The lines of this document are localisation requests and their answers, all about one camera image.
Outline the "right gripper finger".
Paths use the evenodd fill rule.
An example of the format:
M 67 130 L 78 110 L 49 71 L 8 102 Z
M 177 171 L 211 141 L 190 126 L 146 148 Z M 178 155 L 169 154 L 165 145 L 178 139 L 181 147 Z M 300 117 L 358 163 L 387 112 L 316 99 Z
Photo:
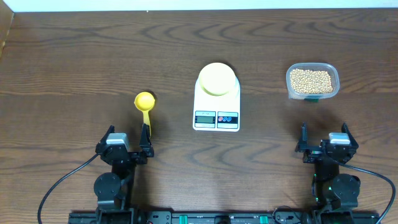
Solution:
M 342 124 L 342 126 L 341 126 L 341 132 L 342 132 L 342 133 L 345 133 L 345 134 L 348 136 L 348 139 L 349 139 L 349 141 L 350 141 L 350 145 L 351 145 L 351 146 L 357 146 L 357 145 L 358 145 L 357 141 L 355 140 L 355 138 L 353 137 L 353 135 L 352 135 L 351 132 L 349 131 L 348 125 L 347 125 L 346 123 L 343 123 L 343 124 Z
M 307 124 L 303 123 L 300 127 L 300 137 L 295 147 L 295 152 L 305 152 L 308 149 Z

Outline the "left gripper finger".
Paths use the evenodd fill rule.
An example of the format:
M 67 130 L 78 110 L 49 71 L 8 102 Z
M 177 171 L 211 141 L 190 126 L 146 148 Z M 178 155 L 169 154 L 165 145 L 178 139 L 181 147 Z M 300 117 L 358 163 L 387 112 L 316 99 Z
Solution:
M 145 123 L 142 125 L 139 145 L 147 157 L 154 157 L 154 148 L 150 141 L 150 127 Z
M 110 125 L 105 135 L 100 139 L 98 144 L 106 144 L 106 140 L 108 139 L 109 135 L 112 133 L 114 133 L 114 126 Z

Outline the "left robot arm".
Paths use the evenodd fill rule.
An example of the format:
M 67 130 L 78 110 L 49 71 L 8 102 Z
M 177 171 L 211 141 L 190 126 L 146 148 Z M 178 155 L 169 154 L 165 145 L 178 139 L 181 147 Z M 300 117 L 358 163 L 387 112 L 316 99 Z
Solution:
M 127 134 L 116 133 L 110 126 L 96 145 L 95 152 L 100 159 L 111 166 L 111 172 L 101 174 L 94 183 L 97 196 L 96 223 L 145 223 L 144 212 L 131 205 L 135 169 L 154 157 L 150 142 L 150 127 L 142 125 L 140 151 L 131 152 Z

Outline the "yellow measuring scoop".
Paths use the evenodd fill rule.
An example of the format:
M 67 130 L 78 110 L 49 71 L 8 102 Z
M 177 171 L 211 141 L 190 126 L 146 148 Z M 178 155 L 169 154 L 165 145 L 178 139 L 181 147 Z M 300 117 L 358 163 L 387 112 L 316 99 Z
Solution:
M 152 95 L 152 93 L 149 93 L 147 91 L 143 91 L 143 92 L 139 93 L 135 97 L 134 105 L 136 106 L 136 108 L 139 111 L 142 112 L 143 123 L 148 125 L 149 133 L 152 134 L 149 112 L 155 106 L 155 98 L 154 98 L 154 96 Z

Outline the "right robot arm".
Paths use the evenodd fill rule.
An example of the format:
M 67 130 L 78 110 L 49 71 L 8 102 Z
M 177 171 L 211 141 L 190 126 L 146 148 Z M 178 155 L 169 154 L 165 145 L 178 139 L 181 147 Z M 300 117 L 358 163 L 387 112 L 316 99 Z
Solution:
M 359 147 L 344 123 L 339 133 L 330 133 L 318 146 L 308 144 L 307 125 L 300 127 L 295 152 L 303 154 L 303 162 L 313 164 L 312 194 L 317 206 L 300 217 L 302 223 L 353 223 L 351 210 L 358 206 L 361 181 L 340 173 L 340 167 L 353 158 Z

